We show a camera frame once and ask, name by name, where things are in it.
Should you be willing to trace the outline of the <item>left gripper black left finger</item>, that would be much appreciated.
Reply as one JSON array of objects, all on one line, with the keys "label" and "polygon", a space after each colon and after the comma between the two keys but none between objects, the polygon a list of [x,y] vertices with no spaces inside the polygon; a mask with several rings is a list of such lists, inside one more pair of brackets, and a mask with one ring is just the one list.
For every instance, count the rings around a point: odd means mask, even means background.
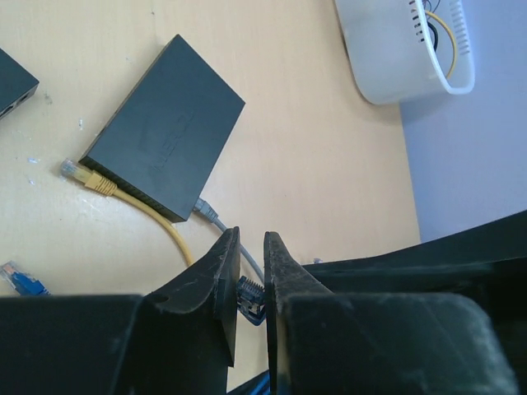
[{"label": "left gripper black left finger", "polygon": [[149,295],[4,297],[4,394],[223,394],[240,232]]}]

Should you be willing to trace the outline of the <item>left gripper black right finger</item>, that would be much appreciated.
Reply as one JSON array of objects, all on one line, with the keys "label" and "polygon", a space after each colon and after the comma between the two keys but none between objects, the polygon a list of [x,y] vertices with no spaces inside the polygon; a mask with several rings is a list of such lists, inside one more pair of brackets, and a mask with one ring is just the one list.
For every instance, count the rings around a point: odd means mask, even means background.
[{"label": "left gripper black right finger", "polygon": [[452,293],[333,292],[264,238],[273,394],[516,394],[491,321]]}]

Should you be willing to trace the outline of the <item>black network switch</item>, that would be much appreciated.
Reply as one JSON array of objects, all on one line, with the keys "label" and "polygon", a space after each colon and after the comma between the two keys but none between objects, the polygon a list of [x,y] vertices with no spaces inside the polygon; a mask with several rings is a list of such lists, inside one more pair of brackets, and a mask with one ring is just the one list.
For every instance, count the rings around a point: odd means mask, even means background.
[{"label": "black network switch", "polygon": [[170,222],[186,221],[244,107],[176,35],[79,162]]},{"label": "black network switch", "polygon": [[0,54],[0,117],[3,119],[36,92],[40,81],[3,49]]}]

